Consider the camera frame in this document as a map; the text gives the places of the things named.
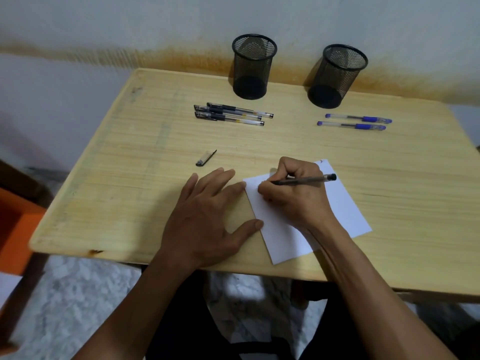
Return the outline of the person's right hand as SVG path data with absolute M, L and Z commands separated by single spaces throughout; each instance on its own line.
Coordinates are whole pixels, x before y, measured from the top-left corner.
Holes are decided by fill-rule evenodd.
M 321 176 L 323 172 L 316 163 L 291 157 L 281 157 L 275 174 L 267 181 Z M 307 230 L 312 235 L 327 237 L 341 229 L 327 198 L 324 183 L 288 187 L 288 211 L 282 213 L 299 230 Z

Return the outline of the person's left hand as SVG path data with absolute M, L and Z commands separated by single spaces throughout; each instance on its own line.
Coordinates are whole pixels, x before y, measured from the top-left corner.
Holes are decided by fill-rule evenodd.
M 234 200 L 209 200 L 208 174 L 198 177 L 190 197 L 184 202 L 179 202 L 178 198 L 165 224 L 157 254 L 163 250 L 193 256 L 199 262 L 199 268 L 216 265 L 237 254 L 241 247 L 233 247 L 230 243 L 231 233 L 226 229 L 224 218 L 227 209 L 244 192 L 246 184 L 240 181 L 231 185 L 236 188 Z

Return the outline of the white paper sheet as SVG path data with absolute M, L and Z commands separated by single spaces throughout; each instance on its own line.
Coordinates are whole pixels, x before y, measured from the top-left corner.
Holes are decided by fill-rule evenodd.
M 337 234 L 356 238 L 372 231 L 329 161 L 322 159 L 315 164 L 323 175 L 337 175 L 336 181 L 324 182 L 329 204 L 341 226 L 341 229 L 331 236 L 313 235 L 307 230 L 298 229 L 282 211 L 262 198 L 258 193 L 258 186 L 272 175 L 258 175 L 243 180 L 255 218 L 263 221 L 261 234 L 274 265 L 312 253 L 320 249 L 324 239 L 334 239 Z

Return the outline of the person's left forearm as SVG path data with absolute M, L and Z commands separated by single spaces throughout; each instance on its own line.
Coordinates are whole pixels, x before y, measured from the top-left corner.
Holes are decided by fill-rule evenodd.
M 72 360 L 142 360 L 177 289 L 198 268 L 191 255 L 160 250 Z

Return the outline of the person's right forearm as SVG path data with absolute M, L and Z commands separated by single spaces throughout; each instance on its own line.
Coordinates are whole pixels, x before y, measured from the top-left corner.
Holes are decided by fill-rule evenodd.
M 374 360 L 457 360 L 448 347 L 381 277 L 338 223 L 312 225 L 309 234 L 333 276 Z

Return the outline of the black pen cap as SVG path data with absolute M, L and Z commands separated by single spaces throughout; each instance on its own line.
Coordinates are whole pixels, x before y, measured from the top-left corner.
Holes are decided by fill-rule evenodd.
M 216 154 L 217 150 L 207 150 L 195 163 L 196 167 L 204 167 L 206 163 Z

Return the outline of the capped black gel pen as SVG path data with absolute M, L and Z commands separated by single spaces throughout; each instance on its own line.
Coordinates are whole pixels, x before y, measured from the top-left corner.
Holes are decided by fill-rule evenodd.
M 245 108 L 240 108 L 240 107 L 235 107 L 235 106 L 230 106 L 230 105 L 225 105 L 225 104 L 207 102 L 206 105 L 210 108 L 217 108 L 217 109 L 222 109 L 222 110 L 227 110 L 227 111 L 235 111 L 235 112 L 239 112 L 239 113 L 245 113 L 245 114 L 250 114 L 250 115 L 267 117 L 267 118 L 270 118 L 270 119 L 272 119 L 274 117 L 274 115 L 272 113 L 260 112 L 260 111 L 255 111 L 255 110 L 251 110 L 251 109 L 245 109 Z
M 259 115 L 255 114 L 250 114 L 250 113 L 244 113 L 240 111 L 232 111 L 232 110 L 227 110 L 227 109 L 222 109 L 222 108 L 217 108 L 217 107 L 208 107 L 208 106 L 201 106 L 201 105 L 193 105 L 195 111 L 198 112 L 204 112 L 204 113 L 211 113 L 211 114 L 217 114 L 217 115 L 225 115 L 225 116 L 237 116 L 237 117 L 242 117 L 245 119 L 249 120 L 254 120 L 254 121 L 261 121 L 262 117 Z
M 230 116 L 224 114 L 215 114 L 215 113 L 208 113 L 208 112 L 199 112 L 195 111 L 195 117 L 201 120 L 208 120 L 208 121 L 227 121 L 227 122 L 234 122 L 234 123 L 241 123 L 247 125 L 254 125 L 254 126 L 264 126 L 265 122 L 261 120 L 253 120 L 244 117 L 237 117 L 237 116 Z

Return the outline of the black mesh pen holder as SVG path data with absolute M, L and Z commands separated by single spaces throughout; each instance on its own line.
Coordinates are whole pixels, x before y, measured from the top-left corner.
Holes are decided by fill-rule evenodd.
M 233 91 L 246 100 L 257 100 L 267 93 L 267 84 L 278 46 L 269 37 L 243 34 L 232 42 Z
M 340 43 L 326 46 L 307 93 L 309 101 L 323 109 L 339 107 L 368 63 L 367 55 L 355 47 Z

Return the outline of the blue gel pen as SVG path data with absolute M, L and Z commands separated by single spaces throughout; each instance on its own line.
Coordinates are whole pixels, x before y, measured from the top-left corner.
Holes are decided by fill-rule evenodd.
M 325 118 L 350 119 L 350 120 L 357 120 L 361 122 L 381 123 L 381 124 L 391 124 L 393 122 L 393 120 L 389 118 L 375 117 L 375 116 L 357 116 L 357 115 L 348 115 L 348 114 L 325 114 Z
M 362 131 L 385 131 L 387 129 L 384 125 L 379 124 L 351 124 L 351 123 L 340 123 L 340 122 L 330 122 L 330 121 L 318 121 L 317 126 L 322 127 L 337 127 L 337 128 L 347 128 L 355 129 Z

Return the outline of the person's black trousers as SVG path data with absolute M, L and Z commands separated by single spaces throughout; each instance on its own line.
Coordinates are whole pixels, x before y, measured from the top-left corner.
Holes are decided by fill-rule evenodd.
M 286 339 L 230 343 L 207 307 L 207 273 L 197 270 L 178 288 L 148 346 L 146 360 L 295 360 Z M 293 281 L 292 293 L 327 300 L 318 327 L 298 360 L 370 360 L 335 283 Z

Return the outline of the orange chair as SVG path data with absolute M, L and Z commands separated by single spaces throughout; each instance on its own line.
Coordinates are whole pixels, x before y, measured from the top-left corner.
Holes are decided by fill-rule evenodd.
M 41 275 L 29 242 L 50 199 L 44 184 L 0 159 L 0 357 L 20 347 L 10 337 Z

